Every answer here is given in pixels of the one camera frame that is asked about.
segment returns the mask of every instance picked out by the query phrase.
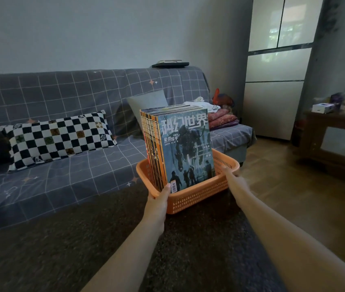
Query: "orange plastic basket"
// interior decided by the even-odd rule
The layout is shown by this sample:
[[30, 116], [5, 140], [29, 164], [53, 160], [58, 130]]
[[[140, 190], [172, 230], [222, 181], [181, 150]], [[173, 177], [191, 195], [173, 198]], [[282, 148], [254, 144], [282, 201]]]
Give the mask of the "orange plastic basket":
[[[199, 201], [206, 199], [209, 196], [214, 195], [215, 193], [228, 188], [227, 178], [222, 173], [221, 167], [227, 166], [232, 168], [233, 172], [236, 172], [240, 168], [239, 162], [221, 152], [216, 151], [215, 149], [212, 149], [212, 152], [216, 176], [196, 185], [190, 186], [189, 188], [185, 188], [177, 193], [170, 194], [167, 201], [168, 214], [175, 214], [198, 203]], [[152, 184], [150, 180], [151, 166], [149, 165], [147, 159], [137, 163], [136, 171], [147, 187], [149, 193], [154, 197], [159, 196], [160, 191], [155, 188], [155, 185]]]

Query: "black and white pillow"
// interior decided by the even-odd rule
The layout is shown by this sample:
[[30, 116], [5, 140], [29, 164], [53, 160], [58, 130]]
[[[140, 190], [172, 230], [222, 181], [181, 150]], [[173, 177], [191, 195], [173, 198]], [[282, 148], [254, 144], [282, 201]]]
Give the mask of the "black and white pillow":
[[9, 171], [115, 146], [105, 111], [38, 123], [1, 126], [10, 143]]

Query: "sofa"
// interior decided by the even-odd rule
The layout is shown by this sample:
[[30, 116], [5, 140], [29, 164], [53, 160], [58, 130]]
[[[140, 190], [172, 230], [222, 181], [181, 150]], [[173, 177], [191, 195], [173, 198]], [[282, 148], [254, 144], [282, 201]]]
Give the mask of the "sofa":
[[[169, 105], [199, 96], [211, 101], [197, 67], [0, 75], [0, 126], [104, 110], [118, 143], [8, 172], [8, 145], [0, 133], [0, 229], [140, 183], [136, 164], [146, 158], [146, 147], [126, 98], [160, 89]], [[244, 125], [211, 132], [212, 147], [240, 163], [255, 141]]]

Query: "speckled black surface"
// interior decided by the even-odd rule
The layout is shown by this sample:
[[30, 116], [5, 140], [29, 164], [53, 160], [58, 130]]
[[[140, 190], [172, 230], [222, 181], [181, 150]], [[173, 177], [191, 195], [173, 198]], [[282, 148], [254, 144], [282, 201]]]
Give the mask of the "speckled black surface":
[[[141, 220], [144, 185], [0, 232], [0, 291], [80, 291]], [[167, 216], [140, 291], [286, 291], [228, 192]]]

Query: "floor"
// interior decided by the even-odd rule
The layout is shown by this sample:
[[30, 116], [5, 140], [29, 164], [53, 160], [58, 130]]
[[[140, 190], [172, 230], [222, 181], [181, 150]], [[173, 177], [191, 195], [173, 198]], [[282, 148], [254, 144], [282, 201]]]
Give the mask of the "floor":
[[293, 155], [287, 142], [258, 138], [241, 172], [268, 206], [345, 261], [345, 181]]

